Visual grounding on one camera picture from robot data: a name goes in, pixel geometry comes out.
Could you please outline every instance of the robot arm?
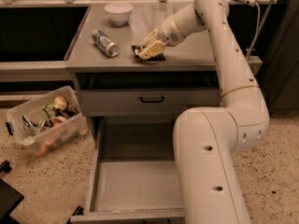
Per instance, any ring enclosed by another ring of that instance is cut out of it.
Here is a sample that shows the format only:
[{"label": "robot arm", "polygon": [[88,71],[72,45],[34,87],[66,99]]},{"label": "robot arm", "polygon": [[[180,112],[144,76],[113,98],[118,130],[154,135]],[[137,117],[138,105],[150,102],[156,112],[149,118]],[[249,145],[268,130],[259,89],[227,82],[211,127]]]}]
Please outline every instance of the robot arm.
[{"label": "robot arm", "polygon": [[139,56],[147,60],[193,32],[207,29],[223,107],[183,112],[174,133],[175,161],[187,224],[250,223],[230,153],[253,147],[269,124],[267,106],[227,22],[226,0],[194,0],[166,19]]}]

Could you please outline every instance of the white bowl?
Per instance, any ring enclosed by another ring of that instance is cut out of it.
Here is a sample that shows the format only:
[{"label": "white bowl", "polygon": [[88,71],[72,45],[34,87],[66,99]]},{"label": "white bowl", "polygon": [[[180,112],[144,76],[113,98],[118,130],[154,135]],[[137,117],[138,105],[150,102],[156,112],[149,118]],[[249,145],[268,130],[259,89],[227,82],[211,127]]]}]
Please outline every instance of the white bowl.
[{"label": "white bowl", "polygon": [[117,25],[124,25],[130,19],[133,7],[124,2],[110,3],[105,6],[109,19]]}]

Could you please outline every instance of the cork floor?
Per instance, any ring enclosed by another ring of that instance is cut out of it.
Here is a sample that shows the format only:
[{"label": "cork floor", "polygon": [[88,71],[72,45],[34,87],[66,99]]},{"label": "cork floor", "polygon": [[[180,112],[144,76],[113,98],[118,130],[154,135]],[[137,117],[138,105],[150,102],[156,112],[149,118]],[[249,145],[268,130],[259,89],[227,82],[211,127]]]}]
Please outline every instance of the cork floor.
[{"label": "cork floor", "polygon": [[[64,224],[84,207],[94,141],[89,133],[38,158],[15,144],[0,109],[0,174],[25,198],[12,217],[21,224]],[[274,113],[262,142],[232,155],[252,224],[299,223],[299,112]]]}]

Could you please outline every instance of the box of assorted items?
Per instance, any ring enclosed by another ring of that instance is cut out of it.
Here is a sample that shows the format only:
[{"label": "box of assorted items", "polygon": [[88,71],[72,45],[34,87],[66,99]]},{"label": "box of assorted items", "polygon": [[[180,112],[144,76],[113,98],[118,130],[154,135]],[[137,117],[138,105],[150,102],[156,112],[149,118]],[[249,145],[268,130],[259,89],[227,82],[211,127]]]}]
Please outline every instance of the box of assorted items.
[{"label": "box of assorted items", "polygon": [[88,130],[75,91],[70,87],[9,109],[7,124],[16,142],[39,157]]}]

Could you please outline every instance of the drawer handle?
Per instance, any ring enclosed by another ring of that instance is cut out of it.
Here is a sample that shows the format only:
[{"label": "drawer handle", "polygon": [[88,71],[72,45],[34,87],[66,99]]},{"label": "drawer handle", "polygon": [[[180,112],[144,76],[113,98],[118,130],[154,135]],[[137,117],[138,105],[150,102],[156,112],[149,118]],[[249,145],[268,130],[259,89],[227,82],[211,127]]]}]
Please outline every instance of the drawer handle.
[{"label": "drawer handle", "polygon": [[162,103],[164,101],[164,96],[161,97],[140,97],[140,101],[142,103],[150,104],[150,103]]}]

